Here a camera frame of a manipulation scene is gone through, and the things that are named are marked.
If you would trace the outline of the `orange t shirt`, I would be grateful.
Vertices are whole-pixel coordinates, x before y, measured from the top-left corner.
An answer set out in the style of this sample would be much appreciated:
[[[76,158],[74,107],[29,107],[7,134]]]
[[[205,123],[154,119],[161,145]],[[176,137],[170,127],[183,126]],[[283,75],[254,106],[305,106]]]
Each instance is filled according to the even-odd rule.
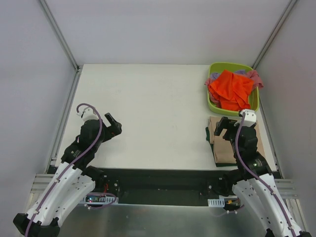
[[[224,70],[207,88],[221,109],[241,111],[250,109],[248,97],[253,90],[253,86],[254,81],[252,79]]]

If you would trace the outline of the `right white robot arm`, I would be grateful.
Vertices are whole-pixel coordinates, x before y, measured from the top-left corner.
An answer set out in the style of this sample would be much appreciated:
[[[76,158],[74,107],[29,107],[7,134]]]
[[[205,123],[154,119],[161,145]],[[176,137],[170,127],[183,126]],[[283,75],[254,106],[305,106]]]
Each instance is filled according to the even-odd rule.
[[[296,223],[277,189],[275,178],[266,161],[258,152],[255,126],[222,117],[216,123],[214,135],[225,131],[223,139],[229,141],[237,169],[223,177],[220,190],[235,194],[241,204],[259,221],[266,237],[309,237],[311,234]]]

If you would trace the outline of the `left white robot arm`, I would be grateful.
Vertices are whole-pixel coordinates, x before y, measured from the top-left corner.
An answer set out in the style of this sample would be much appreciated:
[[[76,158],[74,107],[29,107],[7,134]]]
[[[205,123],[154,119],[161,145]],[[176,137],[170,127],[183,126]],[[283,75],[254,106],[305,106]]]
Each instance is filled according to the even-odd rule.
[[[44,192],[26,213],[18,213],[13,219],[26,237],[58,236],[67,216],[90,192],[105,194],[105,173],[90,162],[102,143],[121,134],[121,123],[107,113],[110,126],[106,126],[91,110],[83,112],[81,118],[80,134],[64,150]]]

